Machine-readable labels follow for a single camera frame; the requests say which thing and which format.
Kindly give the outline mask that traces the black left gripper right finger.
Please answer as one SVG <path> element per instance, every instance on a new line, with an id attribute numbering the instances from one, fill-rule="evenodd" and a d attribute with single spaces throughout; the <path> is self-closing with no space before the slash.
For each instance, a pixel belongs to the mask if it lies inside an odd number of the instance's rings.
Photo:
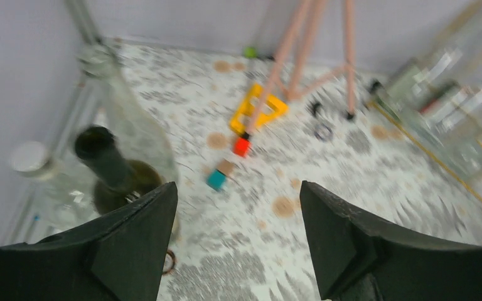
<path id="1" fill-rule="evenodd" d="M 319 294 L 330 300 L 482 300 L 482 246 L 425 235 L 303 181 Z"/>

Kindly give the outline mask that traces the clear bottle black cap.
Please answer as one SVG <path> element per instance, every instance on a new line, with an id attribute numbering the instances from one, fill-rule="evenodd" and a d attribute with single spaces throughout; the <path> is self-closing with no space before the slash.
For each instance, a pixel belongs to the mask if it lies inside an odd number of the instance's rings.
<path id="1" fill-rule="evenodd" d="M 482 176 L 482 101 L 473 97 L 456 105 L 443 124 L 441 142 L 454 173 L 463 181 Z"/>

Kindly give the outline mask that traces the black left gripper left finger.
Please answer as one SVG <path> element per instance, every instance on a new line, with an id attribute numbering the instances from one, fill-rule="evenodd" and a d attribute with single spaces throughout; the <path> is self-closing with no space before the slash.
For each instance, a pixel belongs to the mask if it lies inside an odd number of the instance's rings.
<path id="1" fill-rule="evenodd" d="M 34 243 L 0 247 L 0 300 L 156 300 L 178 204 L 169 182 Z"/>

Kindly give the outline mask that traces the dark green wine bottle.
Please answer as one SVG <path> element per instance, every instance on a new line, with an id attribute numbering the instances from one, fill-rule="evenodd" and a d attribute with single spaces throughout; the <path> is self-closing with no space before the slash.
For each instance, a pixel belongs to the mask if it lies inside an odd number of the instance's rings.
<path id="1" fill-rule="evenodd" d="M 148 163 L 123 157 L 115 136 L 105 127 L 95 125 L 81 131 L 73 149 L 96 175 L 93 203 L 101 215 L 138 200 L 164 183 Z"/>

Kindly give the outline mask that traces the frosted champagne bottle dark label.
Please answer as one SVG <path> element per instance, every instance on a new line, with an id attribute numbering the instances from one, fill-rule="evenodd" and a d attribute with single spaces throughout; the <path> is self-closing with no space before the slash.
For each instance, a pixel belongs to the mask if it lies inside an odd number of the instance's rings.
<path id="1" fill-rule="evenodd" d="M 115 136 L 123 157 L 148 163 L 164 183 L 178 182 L 167 133 L 136 101 L 114 51 L 102 44 L 88 45 L 78 55 L 78 62 L 83 73 L 94 81 L 95 96 L 105 110 L 107 124 L 100 126 Z"/>

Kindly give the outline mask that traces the short clear glass bottle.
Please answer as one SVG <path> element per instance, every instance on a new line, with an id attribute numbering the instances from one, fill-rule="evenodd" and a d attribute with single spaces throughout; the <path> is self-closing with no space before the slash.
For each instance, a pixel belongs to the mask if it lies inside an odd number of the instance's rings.
<path id="1" fill-rule="evenodd" d="M 93 174 L 76 159 L 62 160 L 38 141 L 17 145 L 9 157 L 11 169 L 35 183 L 35 210 L 58 230 L 69 230 L 95 219 Z"/>

